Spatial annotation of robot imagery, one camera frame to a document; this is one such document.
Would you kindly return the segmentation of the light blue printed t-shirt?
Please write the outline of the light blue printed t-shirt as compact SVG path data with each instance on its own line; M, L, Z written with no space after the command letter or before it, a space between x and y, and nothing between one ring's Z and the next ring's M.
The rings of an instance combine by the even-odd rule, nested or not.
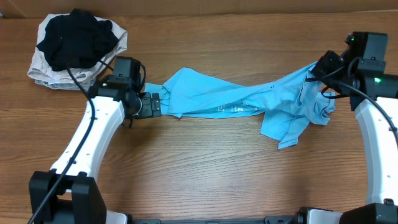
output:
M164 84L146 83L160 95L163 115L237 118L264 114L261 134L278 140L279 149L296 145L310 124L326 125L335 110L334 93L321 94L320 82L307 82L314 64L274 82L243 86L183 67Z

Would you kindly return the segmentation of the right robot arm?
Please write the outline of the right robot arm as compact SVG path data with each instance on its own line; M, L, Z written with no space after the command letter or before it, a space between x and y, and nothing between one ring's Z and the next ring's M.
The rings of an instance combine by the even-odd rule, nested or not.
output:
M384 72L388 36L354 31L345 42L341 55L329 50L319 59L309 81L349 98L364 142L366 204L343 213L302 207L291 223L397 224L397 75Z

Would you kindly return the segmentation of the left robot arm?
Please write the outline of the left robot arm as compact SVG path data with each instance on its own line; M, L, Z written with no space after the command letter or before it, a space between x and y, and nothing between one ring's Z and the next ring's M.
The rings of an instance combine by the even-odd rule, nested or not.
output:
M161 116L160 98L142 90L146 68L140 61L116 57L111 70L83 92L85 113L60 158L30 178L29 223L132 223L131 215L106 208L98 173L116 130L125 120Z

